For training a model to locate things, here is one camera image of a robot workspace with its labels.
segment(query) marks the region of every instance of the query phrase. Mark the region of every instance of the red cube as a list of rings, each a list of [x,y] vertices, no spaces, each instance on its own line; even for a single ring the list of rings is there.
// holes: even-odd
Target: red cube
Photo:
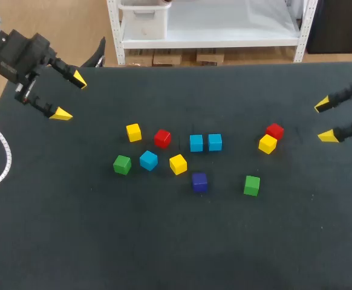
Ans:
[[[271,124],[269,127],[267,127],[266,134],[276,138],[277,140],[280,140],[284,136],[284,131],[284,128],[282,128],[280,125]]]
[[[157,134],[154,136],[154,144],[157,147],[165,149],[171,143],[171,133],[165,130],[158,130]]]

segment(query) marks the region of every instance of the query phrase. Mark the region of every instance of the blue cube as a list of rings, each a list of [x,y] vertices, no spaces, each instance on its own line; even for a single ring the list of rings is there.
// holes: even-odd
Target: blue cube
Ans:
[[[193,173],[192,174],[192,186],[195,192],[207,192],[208,183],[207,176],[205,173]]]
[[[203,151],[203,135],[189,136],[189,144],[190,144],[191,152],[202,152]]]
[[[221,151],[222,150],[222,135],[209,134],[208,135],[208,151]]]
[[[148,171],[152,171],[153,168],[156,167],[157,163],[158,163],[157,155],[153,154],[150,151],[146,151],[140,157],[140,165]]]

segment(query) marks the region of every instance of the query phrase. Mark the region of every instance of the white storage bin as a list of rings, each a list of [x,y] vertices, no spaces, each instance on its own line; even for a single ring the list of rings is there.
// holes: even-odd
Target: white storage bin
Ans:
[[[125,20],[125,34],[130,39],[166,38],[168,10],[172,3],[159,3],[159,0],[125,0],[119,4]]]

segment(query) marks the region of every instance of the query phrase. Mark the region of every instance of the cable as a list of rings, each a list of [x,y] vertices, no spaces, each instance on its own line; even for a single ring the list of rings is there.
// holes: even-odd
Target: cable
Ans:
[[[4,146],[5,154],[7,154],[7,163],[5,165],[4,171],[0,175],[0,182],[1,182],[7,176],[8,172],[11,168],[12,153],[11,153],[11,149],[9,148],[7,140],[4,138],[4,136],[1,133],[0,133],[0,141],[1,141],[2,145]]]

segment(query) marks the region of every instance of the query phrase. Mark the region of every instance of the cube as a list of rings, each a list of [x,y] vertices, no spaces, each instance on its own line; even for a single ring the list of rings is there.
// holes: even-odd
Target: cube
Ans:
[[[184,159],[184,157],[181,154],[176,155],[171,159],[169,159],[169,165],[172,171],[175,173],[175,175],[179,175],[187,171],[187,161]]]
[[[138,124],[128,125],[126,127],[126,131],[130,142],[135,142],[142,139],[140,126]]]
[[[113,167],[116,173],[127,175],[132,167],[132,162],[129,157],[118,155],[113,163]]]
[[[284,131],[284,128],[282,128],[280,125],[271,124],[269,127],[267,127],[266,134],[276,138],[277,140],[281,140],[284,136]]]
[[[157,147],[165,149],[171,143],[171,133],[165,130],[158,130],[156,135],[154,136],[154,144]]]
[[[190,135],[189,136],[189,147],[191,152],[202,152],[203,151],[203,135]]]
[[[150,151],[146,151],[140,157],[140,165],[148,171],[152,171],[153,168],[156,167],[157,163],[158,163],[157,155],[153,154]]]
[[[257,196],[259,191],[259,182],[261,179],[254,176],[246,176],[246,184],[243,193],[245,195]]]
[[[222,136],[220,134],[208,135],[208,151],[222,150]]]
[[[270,154],[273,152],[276,146],[277,146],[276,138],[273,138],[270,135],[264,135],[262,139],[259,141],[258,149],[265,152],[266,154]]]
[[[192,186],[195,192],[207,192],[208,182],[205,173],[192,174]]]

